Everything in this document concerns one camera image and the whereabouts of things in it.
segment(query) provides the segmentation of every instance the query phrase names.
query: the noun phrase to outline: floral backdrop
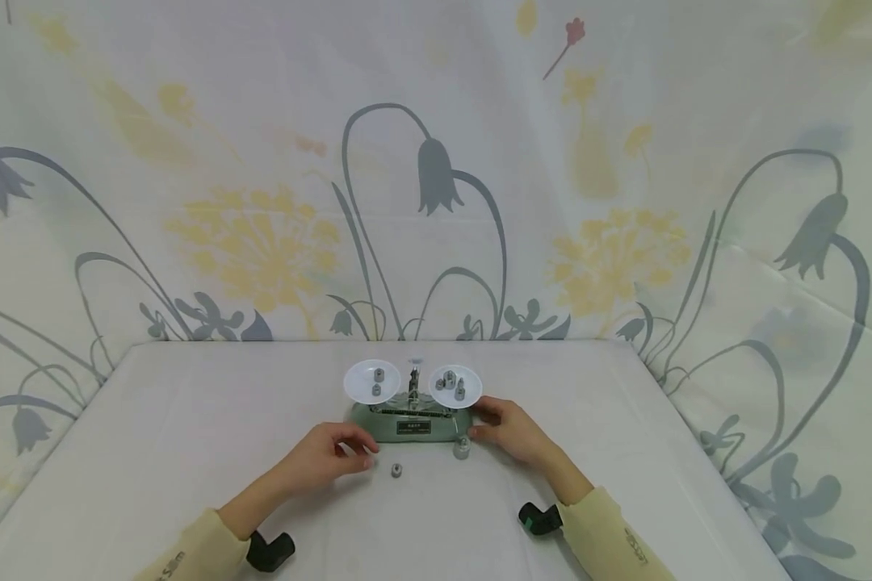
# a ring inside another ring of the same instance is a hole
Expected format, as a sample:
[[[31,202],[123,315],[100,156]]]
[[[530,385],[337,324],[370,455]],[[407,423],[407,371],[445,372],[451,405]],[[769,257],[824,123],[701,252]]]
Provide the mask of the floral backdrop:
[[[137,343],[593,337],[872,579],[872,0],[0,0],[0,519]]]

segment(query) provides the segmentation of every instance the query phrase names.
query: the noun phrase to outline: forearm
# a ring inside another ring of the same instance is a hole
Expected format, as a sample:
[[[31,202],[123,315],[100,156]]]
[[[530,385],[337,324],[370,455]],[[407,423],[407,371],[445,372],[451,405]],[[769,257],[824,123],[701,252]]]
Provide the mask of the forearm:
[[[135,581],[227,581],[249,549],[209,508]]]
[[[252,537],[258,526],[287,500],[288,493],[279,484],[282,479],[275,473],[277,470],[278,467],[275,467],[267,471],[217,510],[226,528],[239,540]]]
[[[544,454],[539,471],[565,506],[577,504],[594,490],[594,485],[558,445],[551,445]]]
[[[671,581],[642,538],[627,524],[606,490],[594,485],[558,446],[540,467],[558,498],[565,541],[595,581]]]
[[[227,581],[245,560],[249,538],[288,494],[266,472],[220,510],[209,508],[181,533],[178,543],[136,576],[135,581]]]

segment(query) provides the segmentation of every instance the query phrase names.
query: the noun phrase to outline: black wrist strap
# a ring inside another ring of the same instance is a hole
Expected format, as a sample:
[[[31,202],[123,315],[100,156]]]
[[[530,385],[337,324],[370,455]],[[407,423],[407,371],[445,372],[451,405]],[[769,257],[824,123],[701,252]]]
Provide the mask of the black wrist strap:
[[[269,544],[256,531],[252,533],[249,541],[249,552],[245,560],[261,573],[274,573],[295,551],[294,539],[288,533],[281,533],[281,536]]]
[[[549,534],[552,531],[557,531],[562,528],[562,516],[559,514],[559,507],[552,505],[546,512],[541,512],[532,502],[523,505],[520,509],[520,514],[517,515],[526,527],[526,530],[533,534],[534,537],[541,537],[543,534]]]

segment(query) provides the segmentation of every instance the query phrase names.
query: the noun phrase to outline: label on scale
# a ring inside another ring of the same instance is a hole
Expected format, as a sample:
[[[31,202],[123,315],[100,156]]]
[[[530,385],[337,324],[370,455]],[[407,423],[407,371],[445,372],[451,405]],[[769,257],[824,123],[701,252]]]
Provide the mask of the label on scale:
[[[398,436],[419,436],[431,433],[432,422],[429,420],[413,420],[397,422]]]

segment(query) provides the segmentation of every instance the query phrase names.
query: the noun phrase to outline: pink flower print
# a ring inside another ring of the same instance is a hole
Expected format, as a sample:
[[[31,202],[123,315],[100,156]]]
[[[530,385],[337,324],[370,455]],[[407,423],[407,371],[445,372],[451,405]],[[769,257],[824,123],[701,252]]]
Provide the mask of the pink flower print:
[[[543,80],[545,81],[547,76],[552,74],[552,70],[559,64],[559,61],[562,60],[562,57],[565,56],[566,51],[569,47],[577,44],[579,40],[585,37],[585,23],[584,20],[575,18],[570,23],[565,24],[565,35],[566,42],[565,48],[562,49],[562,53],[559,54],[558,59],[552,63],[552,67],[543,75]]]

